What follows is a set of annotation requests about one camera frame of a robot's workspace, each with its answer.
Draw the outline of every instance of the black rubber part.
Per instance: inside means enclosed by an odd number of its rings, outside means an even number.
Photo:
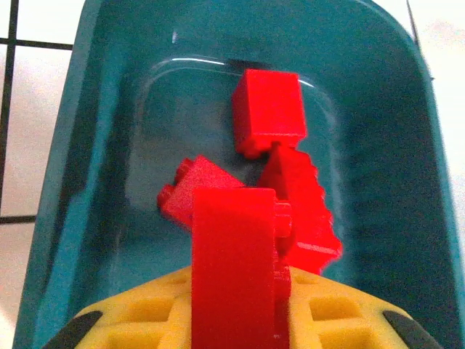
[[[74,318],[42,347],[42,349],[74,349],[86,336],[87,332],[95,325],[102,314],[101,311],[96,310]]]
[[[410,349],[443,349],[415,320],[391,310],[383,311],[383,315]]]

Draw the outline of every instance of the red cube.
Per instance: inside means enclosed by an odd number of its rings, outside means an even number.
[[[295,148],[307,136],[302,91],[295,73],[247,69],[232,94],[235,148],[248,159],[273,143]]]

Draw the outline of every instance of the teal tray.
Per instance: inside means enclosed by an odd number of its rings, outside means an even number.
[[[57,118],[14,348],[86,305],[190,264],[157,192],[203,154],[253,185],[233,147],[247,67],[300,74],[312,156],[344,243],[325,276],[463,346],[464,283],[428,70],[370,1],[88,0]]]

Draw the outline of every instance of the toy brick stud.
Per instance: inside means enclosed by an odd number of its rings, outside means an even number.
[[[176,177],[174,177],[174,182],[178,183],[189,172],[193,165],[194,161],[190,160],[189,158],[182,160],[181,164],[179,164],[176,170]]]
[[[171,184],[166,184],[160,190],[160,193],[157,195],[157,206],[162,207],[169,199],[169,197],[174,192],[174,186]]]
[[[248,69],[232,95],[235,147],[256,159],[273,143],[295,148],[307,136],[295,73]]]
[[[292,208],[287,201],[275,203],[275,237],[287,238],[291,235]]]

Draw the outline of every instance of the red plastic brick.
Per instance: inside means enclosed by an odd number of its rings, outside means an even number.
[[[287,263],[278,258],[275,263],[275,340],[274,349],[289,349],[288,301],[291,296],[291,273]]]
[[[235,147],[248,159],[273,143],[295,148],[307,136],[295,73],[247,69],[232,95]]]
[[[275,191],[199,188],[193,205],[192,348],[273,348]]]
[[[244,184],[199,155],[194,161],[184,159],[176,171],[176,185],[167,184],[157,196],[161,213],[190,230],[192,227],[193,191],[198,187],[240,188]]]
[[[333,234],[316,176],[308,154],[275,146],[258,186],[275,189],[276,196],[292,206],[292,233],[277,240],[278,254],[286,256],[289,265],[320,274],[341,256],[342,244]]]

